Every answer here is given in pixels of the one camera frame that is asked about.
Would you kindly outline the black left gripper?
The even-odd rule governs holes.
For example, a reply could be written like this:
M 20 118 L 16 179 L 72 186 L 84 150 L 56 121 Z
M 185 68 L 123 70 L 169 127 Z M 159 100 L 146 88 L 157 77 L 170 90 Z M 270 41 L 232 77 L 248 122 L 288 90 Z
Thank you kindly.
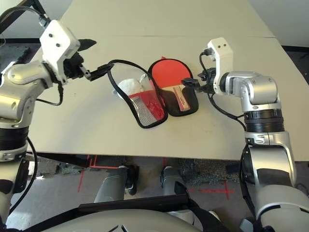
M 84 51 L 94 46 L 97 42 L 92 39 L 79 39 L 79 51 Z M 84 59 L 75 52 L 71 58 L 67 58 L 63 62 L 64 74 L 68 79 L 76 79 L 81 77 L 89 78 L 89 81 L 97 80 L 108 73 L 113 67 L 113 64 L 104 64 L 90 73 L 83 66 Z

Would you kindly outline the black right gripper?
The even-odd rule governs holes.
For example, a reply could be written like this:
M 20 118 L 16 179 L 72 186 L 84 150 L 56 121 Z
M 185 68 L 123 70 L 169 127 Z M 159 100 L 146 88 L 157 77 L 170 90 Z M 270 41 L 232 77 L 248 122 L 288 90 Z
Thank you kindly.
M 215 93 L 214 88 L 213 88 L 213 82 L 214 82 L 215 76 L 216 76 L 216 69 L 209 68 L 209 69 L 203 70 L 202 73 L 198 74 L 198 77 L 203 82 L 206 82 L 204 85 L 200 86 L 199 81 L 194 78 L 185 78 L 182 80 L 182 84 L 184 86 L 196 86 L 194 87 L 194 90 L 196 93 L 213 94 Z

